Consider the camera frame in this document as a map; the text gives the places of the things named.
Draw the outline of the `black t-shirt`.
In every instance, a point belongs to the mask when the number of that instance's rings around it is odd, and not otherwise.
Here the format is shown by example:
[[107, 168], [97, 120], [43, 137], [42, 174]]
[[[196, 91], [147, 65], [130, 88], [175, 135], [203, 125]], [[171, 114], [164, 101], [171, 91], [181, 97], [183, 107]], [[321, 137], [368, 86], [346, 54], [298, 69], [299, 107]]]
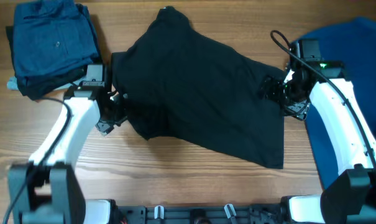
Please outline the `black t-shirt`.
[[263, 99], [279, 68], [209, 39], [168, 6], [135, 44], [112, 61], [113, 84], [130, 124], [145, 139], [171, 136], [270, 169], [283, 167], [284, 120]]

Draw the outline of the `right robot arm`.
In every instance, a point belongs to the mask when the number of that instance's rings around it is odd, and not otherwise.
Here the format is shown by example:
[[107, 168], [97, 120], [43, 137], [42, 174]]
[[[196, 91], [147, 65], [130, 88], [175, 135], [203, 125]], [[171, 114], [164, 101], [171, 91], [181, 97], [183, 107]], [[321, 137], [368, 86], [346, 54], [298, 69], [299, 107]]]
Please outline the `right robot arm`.
[[284, 80], [267, 77], [261, 98], [284, 116], [306, 119], [315, 108], [336, 157], [338, 177], [320, 195], [284, 198], [290, 223], [376, 223], [376, 140], [341, 61], [324, 60], [316, 39], [277, 45], [290, 56]]

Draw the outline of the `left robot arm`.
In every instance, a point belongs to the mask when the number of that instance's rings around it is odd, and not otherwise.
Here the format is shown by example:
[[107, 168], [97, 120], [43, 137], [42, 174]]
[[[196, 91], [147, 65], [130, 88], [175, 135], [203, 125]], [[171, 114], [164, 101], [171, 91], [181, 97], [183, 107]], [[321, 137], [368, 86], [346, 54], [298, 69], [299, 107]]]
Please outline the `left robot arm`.
[[115, 201], [85, 199], [75, 175], [90, 131], [105, 136], [126, 120], [118, 98], [110, 65], [88, 65], [85, 80], [59, 101], [61, 113], [42, 145], [28, 162], [10, 167], [3, 223], [120, 223]]

